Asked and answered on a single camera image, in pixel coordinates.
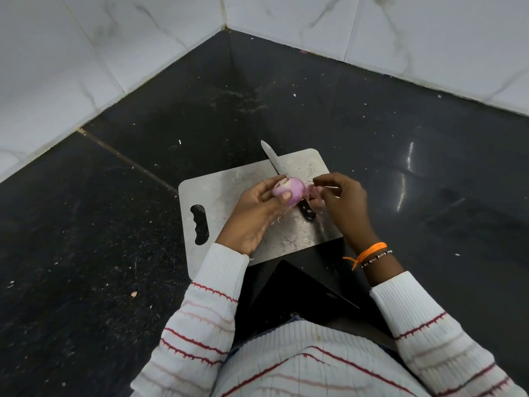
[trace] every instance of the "knife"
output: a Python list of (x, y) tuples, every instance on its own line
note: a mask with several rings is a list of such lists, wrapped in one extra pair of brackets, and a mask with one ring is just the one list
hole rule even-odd
[[(288, 177), (288, 173), (286, 172), (285, 168), (281, 166), (281, 163), (279, 162), (279, 159), (277, 158), (276, 153), (274, 152), (274, 149), (268, 145), (265, 141), (261, 141), (261, 147), (265, 151), (266, 155), (272, 162), (273, 167), (276, 169), (278, 174), (285, 174)], [(297, 204), (301, 210), (301, 213), (303, 213), (303, 216), (309, 220), (314, 221), (316, 218), (316, 212), (311, 209), (308, 202), (304, 199), (300, 200)]]

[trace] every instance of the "white sweater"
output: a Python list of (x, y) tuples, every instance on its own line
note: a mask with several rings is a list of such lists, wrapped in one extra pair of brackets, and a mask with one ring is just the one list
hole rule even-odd
[(296, 321), (225, 363), (249, 258), (213, 244), (150, 361), (131, 384), (147, 396), (527, 396), (409, 273), (371, 290), (422, 386), (377, 344)]

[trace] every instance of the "black knife handle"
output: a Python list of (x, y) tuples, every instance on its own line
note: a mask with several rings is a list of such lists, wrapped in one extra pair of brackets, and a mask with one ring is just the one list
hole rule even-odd
[(314, 221), (316, 218), (316, 212), (311, 209), (311, 206), (308, 204), (307, 200), (301, 200), (298, 203), (299, 209), (301, 210), (301, 213), (303, 213), (303, 216), (309, 221)]

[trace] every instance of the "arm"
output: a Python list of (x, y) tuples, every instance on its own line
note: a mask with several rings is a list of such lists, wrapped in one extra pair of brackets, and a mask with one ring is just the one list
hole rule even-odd
[[(323, 188), (322, 198), (334, 224), (356, 254), (380, 242), (369, 222), (367, 194), (360, 183), (339, 173), (316, 177), (314, 183), (333, 187)], [(433, 395), (527, 395), (394, 256), (375, 260), (364, 272), (400, 356)]]
[(182, 306), (167, 322), (160, 344), (132, 381), (133, 397), (211, 394), (232, 347), (248, 256), (291, 197), (290, 193), (272, 197), (270, 189), (283, 177), (263, 181), (242, 194), (187, 289)]

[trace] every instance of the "sweater sleeve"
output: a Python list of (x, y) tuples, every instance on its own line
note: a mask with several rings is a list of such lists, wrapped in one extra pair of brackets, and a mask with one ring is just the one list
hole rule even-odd
[(527, 396), (411, 273), (371, 290), (401, 358), (433, 396)]
[(131, 383), (134, 397), (209, 396), (232, 347), (246, 255), (213, 244), (160, 344)]

